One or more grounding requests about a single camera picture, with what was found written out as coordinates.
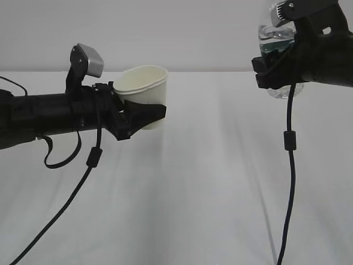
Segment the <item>white paper cup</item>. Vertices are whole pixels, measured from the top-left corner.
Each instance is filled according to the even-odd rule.
[[[114,90],[125,101],[141,104],[165,105],[168,71],[154,65],[139,66],[127,71],[114,82]],[[163,120],[144,127],[151,130],[160,126]]]

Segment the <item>robotic arm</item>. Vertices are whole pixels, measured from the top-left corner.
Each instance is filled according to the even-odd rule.
[[[296,36],[286,50],[252,60],[259,88],[279,89],[293,82],[353,87],[353,33],[338,0],[287,0],[270,16],[274,27],[294,22]]]
[[[85,75],[99,78],[103,73],[104,61],[94,49],[77,44],[70,62],[63,94],[14,97],[0,90],[0,150],[43,136],[95,129],[95,106],[102,127],[118,141],[165,118],[164,105],[123,102],[114,93],[113,82],[83,86]]]

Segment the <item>white tablecloth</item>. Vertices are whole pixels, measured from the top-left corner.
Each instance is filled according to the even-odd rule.
[[[2,72],[30,94],[61,93],[65,72]],[[121,73],[104,73],[106,82]],[[0,89],[22,92],[11,84]],[[294,101],[297,191],[284,264],[352,264],[353,89],[307,84]],[[286,100],[254,74],[170,73],[164,125],[117,142],[67,212],[20,264],[271,265],[290,170]],[[46,169],[44,141],[0,151],[0,264],[9,264],[64,204],[85,171],[95,131],[68,166]],[[49,162],[76,135],[53,137]]]

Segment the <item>white backdrop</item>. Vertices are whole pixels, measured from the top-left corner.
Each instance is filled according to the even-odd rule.
[[[66,71],[76,43],[107,71],[251,71],[263,0],[1,0],[0,71]],[[353,26],[353,1],[340,0]]]
[[[39,94],[63,91],[66,73],[1,75]],[[352,97],[351,88],[308,84],[295,99],[297,193],[286,265],[352,264]],[[157,130],[122,142],[103,133],[99,167],[21,264],[274,264],[270,242],[278,254],[290,187],[286,101],[257,89],[253,73],[171,73],[167,106]],[[95,143],[95,131],[82,136],[80,155],[55,171],[43,164],[44,141],[0,151],[1,265],[73,191]],[[54,143],[52,163],[76,136]]]

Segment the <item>water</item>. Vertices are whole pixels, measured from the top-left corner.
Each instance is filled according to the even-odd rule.
[[[294,42],[295,27],[291,24],[275,28],[273,26],[261,25],[259,27],[260,50],[263,58],[274,50],[284,51]],[[286,99],[289,96],[290,86],[280,89],[268,89],[268,93],[274,98]],[[300,94],[304,89],[304,84],[297,84],[294,96]]]

